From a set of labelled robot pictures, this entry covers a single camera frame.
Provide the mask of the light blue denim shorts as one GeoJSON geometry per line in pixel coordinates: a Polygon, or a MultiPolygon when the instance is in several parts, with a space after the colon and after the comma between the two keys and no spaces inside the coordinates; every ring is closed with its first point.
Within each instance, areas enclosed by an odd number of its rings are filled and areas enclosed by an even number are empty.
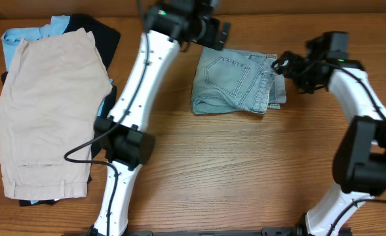
{"type": "Polygon", "coordinates": [[[204,48],[191,93],[196,115],[248,111],[264,114],[286,102],[284,77],[271,67],[275,54],[204,48]]]}

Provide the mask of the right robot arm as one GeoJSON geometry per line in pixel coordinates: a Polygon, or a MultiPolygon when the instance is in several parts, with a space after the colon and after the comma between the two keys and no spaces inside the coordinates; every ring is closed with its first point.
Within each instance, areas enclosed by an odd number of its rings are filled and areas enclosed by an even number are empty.
{"type": "Polygon", "coordinates": [[[346,221],[365,203],[386,204],[386,108],[358,60],[349,59],[348,33],[327,31],[308,40],[302,57],[284,52],[271,67],[304,94],[326,89],[349,127],[334,156],[334,183],[294,227],[265,227],[262,235],[351,235],[346,221]]]}

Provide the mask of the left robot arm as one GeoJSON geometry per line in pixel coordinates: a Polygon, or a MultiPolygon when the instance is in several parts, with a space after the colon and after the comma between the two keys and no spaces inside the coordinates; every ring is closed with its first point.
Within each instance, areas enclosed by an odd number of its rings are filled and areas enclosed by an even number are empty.
{"type": "Polygon", "coordinates": [[[183,44],[221,50],[231,25],[213,18],[217,1],[157,1],[138,7],[143,32],[125,88],[105,119],[94,128],[103,135],[107,180],[100,214],[89,235],[124,235],[128,206],[140,169],[149,161],[155,137],[146,132],[164,76],[183,44]]]}

